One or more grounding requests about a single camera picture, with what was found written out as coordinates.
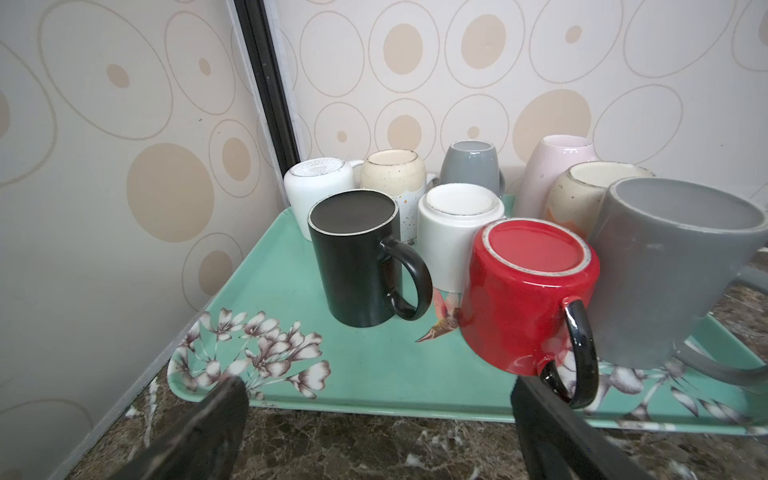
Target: hummingbird illustration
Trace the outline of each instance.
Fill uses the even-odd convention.
[[[450,333],[458,328],[458,318],[461,314],[458,294],[449,293],[445,300],[440,294],[440,290],[432,289],[432,303],[435,305],[435,315],[437,322],[431,329],[416,342],[436,339],[446,333]]]

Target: wall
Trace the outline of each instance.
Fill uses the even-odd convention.
[[[282,208],[233,25],[223,0],[0,5],[0,478],[94,442]]]
[[[305,157],[547,134],[768,205],[765,0],[270,0]]]

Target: mug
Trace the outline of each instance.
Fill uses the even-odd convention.
[[[575,135],[541,139],[525,165],[513,207],[514,217],[542,218],[554,181],[573,165],[597,160],[592,140]]]
[[[440,169],[441,184],[475,184],[498,197],[504,195],[506,183],[498,169],[496,147],[488,141],[460,140],[445,153]]]
[[[310,233],[328,307],[341,323],[375,326],[399,315],[415,320],[432,302],[432,278],[424,260],[400,241],[397,202],[375,190],[348,190],[310,210]],[[402,269],[419,299],[402,298]]]
[[[382,150],[362,164],[360,188],[384,192],[400,209],[400,235],[408,242],[416,236],[419,199],[437,175],[427,174],[424,160],[410,150]]]
[[[651,369],[676,356],[721,382],[767,381],[768,367],[734,369],[684,343],[731,283],[768,294],[768,273],[746,266],[766,240],[766,212],[735,195],[658,177],[612,184],[589,240],[602,263],[589,306],[600,357]]]
[[[283,178],[286,195],[304,238],[312,241],[306,222],[312,205],[330,194],[355,187],[354,167],[362,160],[345,162],[339,158],[315,158],[293,165]]]
[[[544,220],[568,228],[586,240],[598,219],[605,191],[612,183],[622,178],[655,176],[632,164],[606,161],[576,164],[552,185],[544,208]]]
[[[439,290],[464,290],[472,239],[484,225],[504,218],[504,204],[487,188],[445,184],[419,200],[416,250]]]
[[[571,408],[588,406],[599,372],[585,306],[599,274],[598,256],[570,230],[531,218],[491,223],[472,243],[462,335],[491,365],[538,375]],[[573,397],[557,373],[569,337],[576,360]]]

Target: tray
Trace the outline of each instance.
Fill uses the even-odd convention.
[[[413,303],[413,283],[405,272],[403,279]],[[733,366],[763,364],[712,316],[689,342]],[[571,364],[569,355],[560,368],[566,381]],[[768,434],[768,389],[729,386],[678,362],[645,371],[601,362],[600,370],[598,399],[578,412],[593,426]],[[439,321],[434,306],[414,322],[393,317],[356,329],[336,321],[312,244],[290,208],[201,313],[173,354],[167,378],[177,396],[199,402],[225,374],[246,381],[252,406],[515,420],[509,394],[516,377],[475,355],[459,331]]]

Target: gray mug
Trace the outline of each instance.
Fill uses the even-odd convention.
[[[506,182],[498,169],[494,144],[483,140],[455,141],[440,169],[440,184],[475,184],[504,195]]]
[[[658,177],[613,183],[589,238],[601,266],[588,307],[598,356],[632,369],[675,356],[721,382],[768,382],[768,366],[725,366],[684,343],[731,283],[768,294],[768,273],[747,266],[766,240],[766,212],[735,195]]]

